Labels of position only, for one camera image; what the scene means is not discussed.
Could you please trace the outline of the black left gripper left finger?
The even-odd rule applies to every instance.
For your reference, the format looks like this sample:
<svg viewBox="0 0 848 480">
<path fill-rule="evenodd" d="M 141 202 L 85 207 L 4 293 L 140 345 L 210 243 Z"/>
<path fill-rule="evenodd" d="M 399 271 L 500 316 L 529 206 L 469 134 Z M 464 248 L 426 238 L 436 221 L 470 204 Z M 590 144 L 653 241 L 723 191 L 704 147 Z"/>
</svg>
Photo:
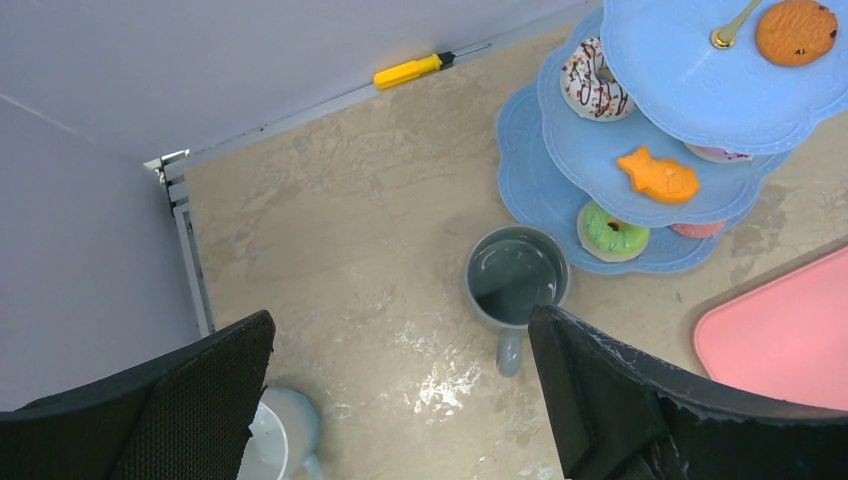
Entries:
<svg viewBox="0 0 848 480">
<path fill-rule="evenodd" d="M 261 310 L 153 360 L 2 412 L 2 478 L 236 478 L 275 330 Z"/>
</svg>

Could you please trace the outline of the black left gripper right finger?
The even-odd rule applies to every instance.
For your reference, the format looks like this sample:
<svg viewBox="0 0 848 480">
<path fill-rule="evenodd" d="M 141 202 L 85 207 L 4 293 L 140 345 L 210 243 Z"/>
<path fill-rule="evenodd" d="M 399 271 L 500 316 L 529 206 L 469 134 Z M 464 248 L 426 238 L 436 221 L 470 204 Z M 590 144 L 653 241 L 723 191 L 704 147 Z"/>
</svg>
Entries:
<svg viewBox="0 0 848 480">
<path fill-rule="evenodd" d="M 843 479 L 847 415 L 691 373 L 552 306 L 529 339 L 568 479 Z"/>
</svg>

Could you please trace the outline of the white ceramic mug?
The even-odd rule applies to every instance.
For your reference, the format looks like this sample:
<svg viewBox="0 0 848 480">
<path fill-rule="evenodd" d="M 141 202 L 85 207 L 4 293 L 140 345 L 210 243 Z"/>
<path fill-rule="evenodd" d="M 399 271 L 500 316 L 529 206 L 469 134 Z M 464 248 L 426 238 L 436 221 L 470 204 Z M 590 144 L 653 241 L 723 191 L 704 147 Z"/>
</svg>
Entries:
<svg viewBox="0 0 848 480">
<path fill-rule="evenodd" d="M 317 456 L 319 416 L 305 395 L 265 389 L 249 431 L 238 480 L 292 479 L 301 471 L 311 479 L 324 477 Z"/>
</svg>

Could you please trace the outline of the green frosted donut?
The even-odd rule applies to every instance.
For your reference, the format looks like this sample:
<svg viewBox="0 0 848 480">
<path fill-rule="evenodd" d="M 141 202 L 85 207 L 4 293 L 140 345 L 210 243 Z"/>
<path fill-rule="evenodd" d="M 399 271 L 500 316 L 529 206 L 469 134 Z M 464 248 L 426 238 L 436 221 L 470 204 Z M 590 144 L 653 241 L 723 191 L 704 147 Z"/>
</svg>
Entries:
<svg viewBox="0 0 848 480">
<path fill-rule="evenodd" d="M 626 223 L 595 201 L 581 208 L 576 229 L 581 246 L 606 263 L 635 259 L 647 248 L 651 238 L 650 228 Z"/>
</svg>

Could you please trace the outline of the pink rectangular tray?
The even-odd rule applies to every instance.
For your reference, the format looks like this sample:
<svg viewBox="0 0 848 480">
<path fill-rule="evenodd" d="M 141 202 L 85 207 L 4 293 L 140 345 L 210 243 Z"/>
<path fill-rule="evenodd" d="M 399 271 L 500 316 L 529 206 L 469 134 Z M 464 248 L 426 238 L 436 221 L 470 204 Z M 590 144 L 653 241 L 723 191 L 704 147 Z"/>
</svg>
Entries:
<svg viewBox="0 0 848 480">
<path fill-rule="evenodd" d="M 719 383 L 794 403 L 847 407 L 847 251 L 707 311 L 693 346 Z"/>
</svg>

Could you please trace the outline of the grey-green ceramic mug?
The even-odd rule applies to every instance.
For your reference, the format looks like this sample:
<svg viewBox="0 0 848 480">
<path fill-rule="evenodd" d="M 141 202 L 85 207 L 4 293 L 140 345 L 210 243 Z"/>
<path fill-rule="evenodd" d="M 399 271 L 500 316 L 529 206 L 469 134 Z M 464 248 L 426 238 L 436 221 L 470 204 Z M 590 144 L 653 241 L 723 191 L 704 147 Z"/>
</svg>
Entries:
<svg viewBox="0 0 848 480">
<path fill-rule="evenodd" d="M 571 285 L 564 249 L 547 232 L 530 225 L 499 227 L 470 251 L 463 291 L 473 317 L 495 331 L 495 368 L 503 377 L 521 369 L 522 342 L 536 306 L 558 306 Z"/>
</svg>

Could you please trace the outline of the orange fish-shaped biscuit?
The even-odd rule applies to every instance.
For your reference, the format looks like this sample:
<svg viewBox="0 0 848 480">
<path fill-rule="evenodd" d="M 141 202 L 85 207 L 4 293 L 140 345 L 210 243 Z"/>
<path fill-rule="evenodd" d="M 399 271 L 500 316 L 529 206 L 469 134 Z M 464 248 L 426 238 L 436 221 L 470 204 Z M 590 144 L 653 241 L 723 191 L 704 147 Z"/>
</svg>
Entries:
<svg viewBox="0 0 848 480">
<path fill-rule="evenodd" d="M 647 146 L 621 156 L 616 164 L 629 178 L 631 189 L 662 204 L 692 200 L 701 185 L 693 168 L 667 157 L 654 157 Z"/>
</svg>

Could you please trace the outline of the purple frosted donut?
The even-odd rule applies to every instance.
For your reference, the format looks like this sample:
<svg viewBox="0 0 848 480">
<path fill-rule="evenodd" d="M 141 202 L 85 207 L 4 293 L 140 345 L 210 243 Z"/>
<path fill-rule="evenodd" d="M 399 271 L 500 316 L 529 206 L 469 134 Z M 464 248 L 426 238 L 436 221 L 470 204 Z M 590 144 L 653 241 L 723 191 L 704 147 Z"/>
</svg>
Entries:
<svg viewBox="0 0 848 480">
<path fill-rule="evenodd" d="M 731 152 L 717 147 L 703 147 L 689 143 L 685 143 L 684 146 L 697 157 L 714 163 L 738 163 L 752 161 L 755 158 L 751 154 Z"/>
</svg>

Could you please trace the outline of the blue three-tier cake stand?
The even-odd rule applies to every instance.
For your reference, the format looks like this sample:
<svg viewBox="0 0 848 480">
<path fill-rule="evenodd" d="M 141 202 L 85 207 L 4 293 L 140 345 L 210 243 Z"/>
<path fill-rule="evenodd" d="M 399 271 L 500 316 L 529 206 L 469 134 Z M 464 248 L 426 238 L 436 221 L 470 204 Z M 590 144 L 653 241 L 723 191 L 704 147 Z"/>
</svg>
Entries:
<svg viewBox="0 0 848 480">
<path fill-rule="evenodd" d="M 606 1 L 501 108 L 498 187 L 579 269 L 684 271 L 846 108 L 843 1 Z"/>
</svg>

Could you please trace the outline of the chocolate drizzle white donut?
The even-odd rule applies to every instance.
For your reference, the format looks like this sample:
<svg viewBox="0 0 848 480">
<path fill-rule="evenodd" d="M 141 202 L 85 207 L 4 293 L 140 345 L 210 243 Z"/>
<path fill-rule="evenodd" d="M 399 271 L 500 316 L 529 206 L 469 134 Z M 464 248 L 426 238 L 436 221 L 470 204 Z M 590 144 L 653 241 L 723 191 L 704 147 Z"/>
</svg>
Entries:
<svg viewBox="0 0 848 480">
<path fill-rule="evenodd" d="M 565 61 L 560 87 L 568 106 L 584 119 L 613 122 L 637 110 L 635 101 L 612 74 L 599 37 L 582 40 Z"/>
</svg>

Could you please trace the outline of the brown chocolate chip cookie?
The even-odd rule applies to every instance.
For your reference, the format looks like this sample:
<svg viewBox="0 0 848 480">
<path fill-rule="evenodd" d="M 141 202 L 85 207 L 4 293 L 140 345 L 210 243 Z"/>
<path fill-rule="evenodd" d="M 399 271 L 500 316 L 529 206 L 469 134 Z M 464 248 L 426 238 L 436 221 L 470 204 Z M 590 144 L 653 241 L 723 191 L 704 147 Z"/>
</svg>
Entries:
<svg viewBox="0 0 848 480">
<path fill-rule="evenodd" d="M 829 7 L 813 0 L 781 1 L 760 17 L 755 43 L 769 62 L 799 67 L 829 53 L 838 31 L 837 16 Z"/>
</svg>

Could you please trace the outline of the pink cupcake with cream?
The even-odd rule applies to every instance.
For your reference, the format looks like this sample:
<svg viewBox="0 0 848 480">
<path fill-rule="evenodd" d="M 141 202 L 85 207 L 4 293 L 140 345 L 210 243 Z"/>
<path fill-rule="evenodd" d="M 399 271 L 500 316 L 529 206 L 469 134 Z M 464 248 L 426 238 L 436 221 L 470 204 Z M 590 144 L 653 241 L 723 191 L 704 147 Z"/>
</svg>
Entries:
<svg viewBox="0 0 848 480">
<path fill-rule="evenodd" d="M 710 224 L 672 224 L 670 228 L 686 238 L 704 239 L 718 235 L 725 227 L 724 222 Z"/>
</svg>

